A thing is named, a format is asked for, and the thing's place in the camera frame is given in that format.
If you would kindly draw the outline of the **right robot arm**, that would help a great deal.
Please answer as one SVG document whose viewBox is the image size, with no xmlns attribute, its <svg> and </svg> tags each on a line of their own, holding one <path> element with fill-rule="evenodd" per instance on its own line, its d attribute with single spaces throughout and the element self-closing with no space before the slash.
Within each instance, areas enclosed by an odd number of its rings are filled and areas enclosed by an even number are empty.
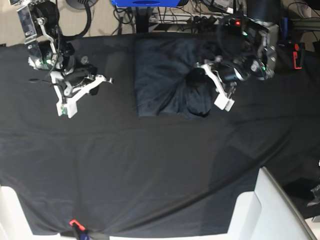
<svg viewBox="0 0 320 240">
<path fill-rule="evenodd" d="M 12 0 L 25 37 L 28 64 L 37 71 L 44 71 L 41 82 L 58 87 L 64 97 L 70 98 L 83 87 L 97 80 L 97 69 L 75 58 L 72 41 L 82 38 L 92 22 L 87 0 L 76 3 L 86 11 L 86 25 L 80 33 L 65 36 L 60 28 L 60 12 L 57 1 Z"/>
</svg>

